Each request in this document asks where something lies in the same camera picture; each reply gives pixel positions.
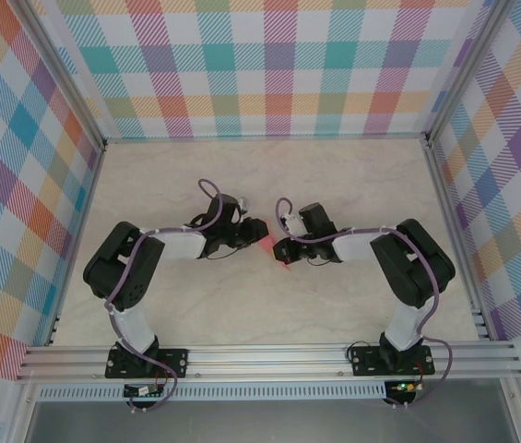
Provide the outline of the pink paper sheet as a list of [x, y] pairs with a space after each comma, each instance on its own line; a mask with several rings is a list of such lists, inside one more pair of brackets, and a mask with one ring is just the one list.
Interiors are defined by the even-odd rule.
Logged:
[[266, 224], [266, 227], [268, 230], [268, 235], [266, 237], [262, 238], [257, 243], [257, 245], [259, 245], [270, 256], [270, 258], [272, 259], [273, 262], [275, 262], [277, 265], [281, 266], [286, 271], [290, 271], [289, 265], [275, 259], [273, 247], [278, 242], [278, 239], [276, 238], [276, 236], [273, 233], [270, 221], [263, 219], [263, 222]]

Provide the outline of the grey metal panel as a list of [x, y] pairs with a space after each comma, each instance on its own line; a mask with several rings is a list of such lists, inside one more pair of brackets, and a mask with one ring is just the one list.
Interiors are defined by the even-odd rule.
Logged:
[[172, 402], [132, 414], [119, 402], [42, 402], [24, 443], [518, 443], [497, 408], [361, 401]]

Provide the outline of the left small circuit board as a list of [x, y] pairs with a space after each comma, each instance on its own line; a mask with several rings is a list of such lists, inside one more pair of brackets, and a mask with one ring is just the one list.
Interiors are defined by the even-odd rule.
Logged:
[[124, 398], [159, 398], [165, 390], [164, 385], [156, 384], [125, 384]]

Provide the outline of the long aluminium table edge rail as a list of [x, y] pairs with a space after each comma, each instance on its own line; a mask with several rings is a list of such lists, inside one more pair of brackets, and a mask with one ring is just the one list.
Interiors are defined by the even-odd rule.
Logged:
[[190, 142], [240, 142], [240, 141], [277, 141], [277, 140], [426, 140], [425, 133], [390, 133], [390, 134], [350, 134], [350, 135], [272, 135], [272, 136], [223, 136], [223, 137], [181, 137], [181, 138], [107, 138], [108, 145], [118, 144], [153, 144], [153, 143], [190, 143]]

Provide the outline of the wide aluminium mounting rail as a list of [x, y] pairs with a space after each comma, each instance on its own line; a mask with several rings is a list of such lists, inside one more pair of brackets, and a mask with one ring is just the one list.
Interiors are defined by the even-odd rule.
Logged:
[[[352, 369], [345, 344], [189, 345], [187, 381], [347, 380]], [[509, 341], [451, 344], [452, 379], [521, 377], [521, 360]], [[104, 381], [107, 346], [31, 347], [19, 382]]]

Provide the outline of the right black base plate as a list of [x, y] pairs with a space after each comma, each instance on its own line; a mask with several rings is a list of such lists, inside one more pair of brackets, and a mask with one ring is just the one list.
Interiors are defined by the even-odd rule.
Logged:
[[349, 351], [352, 372], [362, 376], [430, 376], [435, 374], [431, 348], [417, 345], [399, 353], [394, 347], [353, 346]]

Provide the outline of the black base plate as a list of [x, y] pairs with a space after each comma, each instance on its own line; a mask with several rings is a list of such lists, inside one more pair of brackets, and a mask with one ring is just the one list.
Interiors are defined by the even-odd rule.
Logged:
[[353, 346], [349, 351], [352, 372], [362, 376], [430, 376], [435, 374], [431, 348], [417, 345], [399, 353], [394, 347]]
[[[148, 351], [146, 356], [171, 368], [178, 378], [184, 378], [188, 365], [187, 349], [158, 348]], [[122, 346], [113, 346], [105, 361], [104, 377], [108, 379], [133, 379], [165, 377], [164, 370]]]

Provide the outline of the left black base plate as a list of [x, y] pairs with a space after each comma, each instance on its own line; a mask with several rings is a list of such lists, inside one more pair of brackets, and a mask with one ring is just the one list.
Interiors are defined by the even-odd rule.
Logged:
[[[188, 365], [187, 349], [158, 348], [148, 351], [146, 356], [171, 368], [178, 378], [184, 378]], [[113, 346], [105, 361], [104, 377], [108, 379], [133, 379], [165, 377], [164, 370], [122, 346]]]

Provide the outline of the right aluminium frame post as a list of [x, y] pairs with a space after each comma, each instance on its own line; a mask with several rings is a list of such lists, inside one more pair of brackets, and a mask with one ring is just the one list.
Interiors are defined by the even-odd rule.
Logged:
[[424, 150], [432, 149], [449, 123], [515, 2], [516, 0], [471, 1], [473, 11], [464, 17], [461, 29], [467, 33], [457, 35], [456, 48], [449, 55], [453, 64], [435, 96], [436, 101], [421, 133]]

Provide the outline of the aluminium frame post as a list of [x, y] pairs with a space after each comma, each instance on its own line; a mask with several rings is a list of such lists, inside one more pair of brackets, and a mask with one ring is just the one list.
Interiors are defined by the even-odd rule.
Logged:
[[515, 2], [516, 0], [471, 1], [473, 11], [464, 17], [461, 29], [467, 33], [457, 35], [456, 48], [449, 55], [453, 64], [435, 96], [436, 101], [421, 133], [424, 150], [432, 149], [449, 123]]
[[69, 70], [66, 68], [56, 46], [43, 27], [39, 16], [28, 0], [6, 0], [17, 16], [24, 30], [30, 36], [39, 52], [43, 63], [47, 66], [57, 86], [65, 95], [70, 108], [77, 116], [82, 128], [86, 130], [91, 141], [100, 152], [106, 151], [107, 142], [100, 132], [91, 111], [77, 89]]

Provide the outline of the left aluminium frame post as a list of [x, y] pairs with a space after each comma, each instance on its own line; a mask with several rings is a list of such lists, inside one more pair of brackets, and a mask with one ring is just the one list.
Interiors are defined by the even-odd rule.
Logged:
[[6, 0], [17, 16], [24, 30], [30, 36], [39, 52], [43, 63], [47, 66], [57, 86], [65, 95], [70, 108], [77, 116], [82, 128], [86, 130], [91, 141], [100, 152], [106, 151], [107, 142], [100, 132], [91, 111], [77, 89], [69, 70], [66, 68], [56, 46], [43, 27], [39, 16], [28, 0]]

